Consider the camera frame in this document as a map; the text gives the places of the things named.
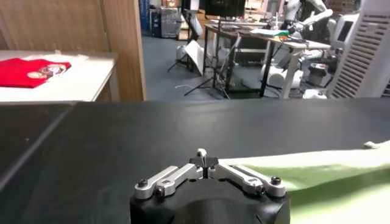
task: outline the cardboard box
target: cardboard box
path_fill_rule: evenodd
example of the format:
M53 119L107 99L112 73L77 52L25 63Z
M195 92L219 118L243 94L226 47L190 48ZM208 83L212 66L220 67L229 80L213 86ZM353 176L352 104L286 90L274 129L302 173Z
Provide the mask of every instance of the cardboard box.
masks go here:
M179 0L162 0L162 6L167 8L178 8Z

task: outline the red t-shirt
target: red t-shirt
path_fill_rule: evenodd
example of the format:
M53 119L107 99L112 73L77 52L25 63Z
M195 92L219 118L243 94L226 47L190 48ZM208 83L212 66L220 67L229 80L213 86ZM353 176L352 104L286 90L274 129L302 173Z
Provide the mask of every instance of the red t-shirt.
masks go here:
M43 59L26 61L12 58L0 61L0 86L34 88L52 77L65 72L70 63L56 63Z

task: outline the light green fabric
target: light green fabric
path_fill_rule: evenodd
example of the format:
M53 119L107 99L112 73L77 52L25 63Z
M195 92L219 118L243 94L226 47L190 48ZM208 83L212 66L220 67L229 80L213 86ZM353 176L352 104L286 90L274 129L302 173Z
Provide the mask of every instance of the light green fabric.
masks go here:
M292 224L367 224L390 221L390 142L366 150L335 150L222 159L269 177L291 196Z

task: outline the black metal frame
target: black metal frame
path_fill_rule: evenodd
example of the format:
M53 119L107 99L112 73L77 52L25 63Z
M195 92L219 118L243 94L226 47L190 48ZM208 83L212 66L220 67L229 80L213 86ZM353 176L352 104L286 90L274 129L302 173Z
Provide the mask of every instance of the black metal frame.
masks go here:
M205 47L204 47L204 56L203 56L203 71L202 74L205 75L206 67L206 58L207 58L207 47L208 47L208 33L209 33L209 28L206 26L205 28ZM193 89L189 90L187 93L184 94L184 96L187 96L191 92L195 91L196 89L202 89L202 88L214 88L219 92L222 92L225 98L229 99L229 94L230 93L259 93L260 97L264 97L264 93L267 87L267 79L268 79L268 74L269 74L269 68L271 67L271 60L272 60L272 53L275 49L275 43L270 41L269 42L269 47L267 51L267 59L266 59L266 67L264 70L263 74L263 79L261 81L261 88L260 89L230 89L230 81L233 76L233 68L234 68L234 56L235 56L235 48L233 48L233 52L229 54L229 60L228 60L228 68L227 68L227 73L226 73L226 78L225 78L225 88L222 88L221 84L219 82L216 82L217 79L217 67L218 67L218 52L219 52L219 36L221 34L221 20L218 21L218 29L217 32L215 32L216 38L217 38L217 46L216 46L216 53L213 59L216 59L217 63L216 66L213 68L214 74L212 77L207 79L206 81L202 82L201 84L197 85ZM213 84L211 86L204 86L206 83L209 81L213 81Z
M218 20L218 32L216 33L216 38L217 38L217 46L216 46L216 53L215 53L215 56L213 57L213 59L215 59L216 61L216 66L213 67L213 70L214 70L214 74L212 77L210 77L209 79L207 79L206 81L202 82L201 84L195 86L194 88L192 88L191 90L189 90L187 93L184 94L184 96L187 96L189 95L191 92L197 90L197 89L209 89L209 88L213 88L215 89L217 92L219 93L223 93L223 96L227 99L230 99L228 93L226 92L225 88L223 88L221 86L221 84L219 82L217 82L217 69L218 69L218 60L219 60L219 57L218 57L218 52L219 52L219 34L221 33L221 27L222 27L222 20ZM206 58L207 58L207 43L208 43L208 27L206 27L206 33L205 33L205 47L204 47L204 54L203 54L203 71L202 71L202 75L205 75L205 71L206 71ZM206 83L208 83L209 81L213 81L213 84L211 86L204 86Z

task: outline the black table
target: black table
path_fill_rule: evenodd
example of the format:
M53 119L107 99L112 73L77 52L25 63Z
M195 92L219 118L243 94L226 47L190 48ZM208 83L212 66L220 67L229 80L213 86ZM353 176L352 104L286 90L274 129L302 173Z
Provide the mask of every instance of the black table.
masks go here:
M27 202L44 160L39 145L71 105L0 107L0 223Z
M355 149L390 138L389 113L388 99L79 103L41 145L50 153L14 218L127 223L134 184L199 147L219 158Z

